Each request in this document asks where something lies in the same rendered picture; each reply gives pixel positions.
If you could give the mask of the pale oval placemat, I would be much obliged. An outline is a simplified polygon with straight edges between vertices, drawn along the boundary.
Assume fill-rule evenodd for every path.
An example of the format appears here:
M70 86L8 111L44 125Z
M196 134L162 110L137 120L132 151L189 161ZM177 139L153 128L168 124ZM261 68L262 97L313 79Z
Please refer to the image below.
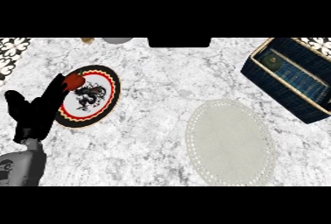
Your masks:
M193 170L211 186L262 186L274 170L274 144L260 116L237 101L206 101L184 133Z

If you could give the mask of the grey round object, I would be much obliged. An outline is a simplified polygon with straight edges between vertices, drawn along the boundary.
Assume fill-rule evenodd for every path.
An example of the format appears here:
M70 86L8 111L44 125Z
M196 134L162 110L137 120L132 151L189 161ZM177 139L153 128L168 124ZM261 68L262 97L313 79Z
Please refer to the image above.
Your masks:
M127 43L132 38L101 38L109 44L118 45Z

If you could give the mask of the round plate with dragon print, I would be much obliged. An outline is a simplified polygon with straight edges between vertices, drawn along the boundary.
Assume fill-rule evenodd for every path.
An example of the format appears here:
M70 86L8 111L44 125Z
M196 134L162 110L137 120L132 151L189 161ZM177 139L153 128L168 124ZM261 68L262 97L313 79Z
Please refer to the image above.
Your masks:
M119 99L119 77L107 66L88 65L72 71L82 73L84 85L70 91L56 112L56 122L78 129L97 123Z

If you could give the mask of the black and white patterned tile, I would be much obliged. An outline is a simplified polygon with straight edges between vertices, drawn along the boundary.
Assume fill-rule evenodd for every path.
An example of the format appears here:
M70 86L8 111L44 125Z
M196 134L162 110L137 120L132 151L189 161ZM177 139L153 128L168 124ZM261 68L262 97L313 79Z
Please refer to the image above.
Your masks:
M30 38L0 38L0 87L7 82L29 43Z
M301 38L323 55L331 56L331 38Z

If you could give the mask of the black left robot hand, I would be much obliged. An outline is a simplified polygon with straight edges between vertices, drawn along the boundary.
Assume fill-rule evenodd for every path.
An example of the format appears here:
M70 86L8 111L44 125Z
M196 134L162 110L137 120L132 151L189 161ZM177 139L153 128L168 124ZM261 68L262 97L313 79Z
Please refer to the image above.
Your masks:
M7 90L7 112L16 121L13 141L22 144L28 138L42 141L47 137L59 106L66 98L64 76L59 73L44 93L28 101L19 92Z

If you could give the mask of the dark blue wicker basket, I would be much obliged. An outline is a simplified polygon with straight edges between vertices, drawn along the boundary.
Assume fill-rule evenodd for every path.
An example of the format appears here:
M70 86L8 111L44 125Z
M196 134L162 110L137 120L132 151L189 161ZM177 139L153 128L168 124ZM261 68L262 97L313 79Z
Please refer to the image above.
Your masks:
M276 71L260 62L267 54L280 58ZM240 73L304 123L331 116L331 56L299 38L268 38L243 62Z

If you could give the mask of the dark green squash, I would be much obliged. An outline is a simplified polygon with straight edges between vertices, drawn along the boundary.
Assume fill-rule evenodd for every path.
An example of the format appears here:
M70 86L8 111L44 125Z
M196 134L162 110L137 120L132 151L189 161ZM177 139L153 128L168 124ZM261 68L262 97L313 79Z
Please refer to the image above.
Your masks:
M280 58L274 54L267 54L262 56L260 62L262 66L271 71L276 71L282 66Z

